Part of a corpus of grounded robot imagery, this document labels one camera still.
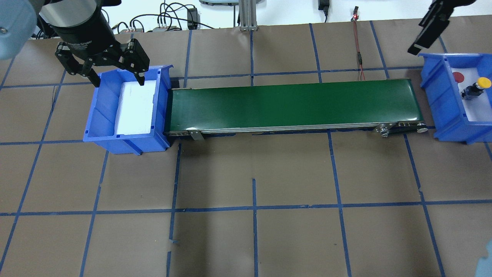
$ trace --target red wire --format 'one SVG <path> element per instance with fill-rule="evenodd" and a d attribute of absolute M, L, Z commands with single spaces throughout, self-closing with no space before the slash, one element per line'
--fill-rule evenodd
<path fill-rule="evenodd" d="M 357 53 L 359 53 L 361 50 L 359 48 L 359 34 L 357 32 L 357 21 L 354 20 L 354 39 L 355 39 L 355 48 L 357 49 Z M 366 76 L 364 74 L 364 68 L 362 65 L 359 65 L 359 68 L 361 69 L 361 77 L 360 79 L 366 80 Z"/>

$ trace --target blue storage box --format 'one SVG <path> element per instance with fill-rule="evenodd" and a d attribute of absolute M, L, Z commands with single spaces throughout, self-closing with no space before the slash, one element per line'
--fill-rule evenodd
<path fill-rule="evenodd" d="M 424 57 L 422 84 L 429 100 L 436 132 L 442 141 L 492 142 L 492 88 L 477 99 L 463 100 L 461 90 L 475 77 L 492 79 L 492 54 L 420 54 Z M 453 72 L 470 72 L 458 84 Z"/>
<path fill-rule="evenodd" d="M 169 69 L 172 65 L 150 67 L 145 81 L 156 81 L 152 107 L 152 123 L 148 134 L 115 134 L 115 122 L 123 83 L 134 82 L 135 76 L 126 70 L 99 74 L 101 85 L 94 90 L 91 110 L 84 133 L 85 142 L 94 142 L 113 154 L 165 151 L 170 145 L 164 136 L 168 90 L 171 88 Z"/>

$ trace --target green conveyor belt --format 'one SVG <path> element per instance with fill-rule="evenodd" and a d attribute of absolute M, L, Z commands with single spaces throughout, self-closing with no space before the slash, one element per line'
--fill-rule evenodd
<path fill-rule="evenodd" d="M 409 79 L 181 89 L 170 93 L 166 132 L 370 127 L 423 120 Z"/>

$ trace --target bottle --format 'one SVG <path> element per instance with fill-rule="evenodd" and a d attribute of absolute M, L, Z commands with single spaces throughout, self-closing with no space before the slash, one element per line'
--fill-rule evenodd
<path fill-rule="evenodd" d="M 488 89 L 492 86 L 490 79 L 485 77 L 478 78 L 477 82 L 471 86 L 468 86 L 461 92 L 461 97 L 465 100 L 472 100 L 479 97 L 484 89 Z"/>

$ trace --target white background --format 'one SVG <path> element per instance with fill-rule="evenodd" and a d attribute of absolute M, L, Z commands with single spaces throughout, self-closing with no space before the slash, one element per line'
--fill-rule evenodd
<path fill-rule="evenodd" d="M 134 16 L 144 13 L 159 13 L 163 0 L 123 0 L 121 5 L 104 8 L 110 17 L 110 25 L 129 22 Z M 233 27 L 233 7 L 201 4 L 198 0 L 176 0 L 182 4 L 194 4 L 200 13 L 200 21 L 214 28 Z M 422 18 L 432 0 L 331 0 L 328 22 L 350 21 L 354 7 L 359 6 L 360 20 L 385 20 Z M 262 0 L 257 5 L 258 25 L 288 25 L 323 22 L 325 17 L 318 11 L 318 0 Z M 178 17 L 186 19 L 186 10 L 177 11 Z M 492 0 L 477 0 L 474 4 L 455 9 L 453 16 L 492 14 Z M 157 27 L 156 17 L 139 18 L 145 31 Z"/>

